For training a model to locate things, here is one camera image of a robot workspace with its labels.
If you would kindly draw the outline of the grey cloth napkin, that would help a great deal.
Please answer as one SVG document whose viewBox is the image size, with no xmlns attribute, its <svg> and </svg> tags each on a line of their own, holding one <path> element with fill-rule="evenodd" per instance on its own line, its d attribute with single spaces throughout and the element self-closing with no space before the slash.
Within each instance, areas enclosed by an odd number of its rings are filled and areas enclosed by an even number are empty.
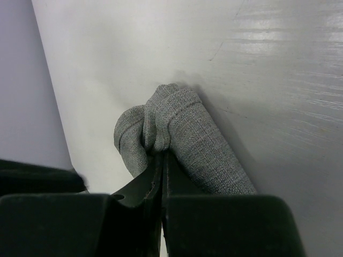
<svg viewBox="0 0 343 257">
<path fill-rule="evenodd" d="M 191 88 L 160 85 L 144 105 L 123 112 L 115 125 L 114 145 L 133 177 L 148 167 L 155 154 L 171 150 L 201 190 L 227 195 L 257 193 Z"/>
</svg>

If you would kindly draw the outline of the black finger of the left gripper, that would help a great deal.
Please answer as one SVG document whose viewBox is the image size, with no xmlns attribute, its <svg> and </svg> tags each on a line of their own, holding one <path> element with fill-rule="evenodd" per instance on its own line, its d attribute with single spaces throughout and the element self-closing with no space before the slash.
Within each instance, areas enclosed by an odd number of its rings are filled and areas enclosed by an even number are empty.
<svg viewBox="0 0 343 257">
<path fill-rule="evenodd" d="M 75 170 L 1 160 L 1 194 L 79 193 L 86 191 Z"/>
</svg>

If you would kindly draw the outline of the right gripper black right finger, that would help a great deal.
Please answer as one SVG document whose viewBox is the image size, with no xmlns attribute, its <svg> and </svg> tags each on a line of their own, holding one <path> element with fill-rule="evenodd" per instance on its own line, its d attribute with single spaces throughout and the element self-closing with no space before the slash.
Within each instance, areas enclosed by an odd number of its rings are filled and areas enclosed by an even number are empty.
<svg viewBox="0 0 343 257">
<path fill-rule="evenodd" d="M 168 254 L 211 254 L 211 196 L 184 174 L 171 152 L 163 155 L 162 225 Z"/>
</svg>

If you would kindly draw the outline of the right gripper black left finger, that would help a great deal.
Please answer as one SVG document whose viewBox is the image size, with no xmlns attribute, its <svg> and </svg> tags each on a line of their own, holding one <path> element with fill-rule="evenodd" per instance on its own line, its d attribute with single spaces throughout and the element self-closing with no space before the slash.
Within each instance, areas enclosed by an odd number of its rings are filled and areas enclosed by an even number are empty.
<svg viewBox="0 0 343 257">
<path fill-rule="evenodd" d="M 113 194 L 117 235 L 124 256 L 159 256 L 163 155 Z"/>
</svg>

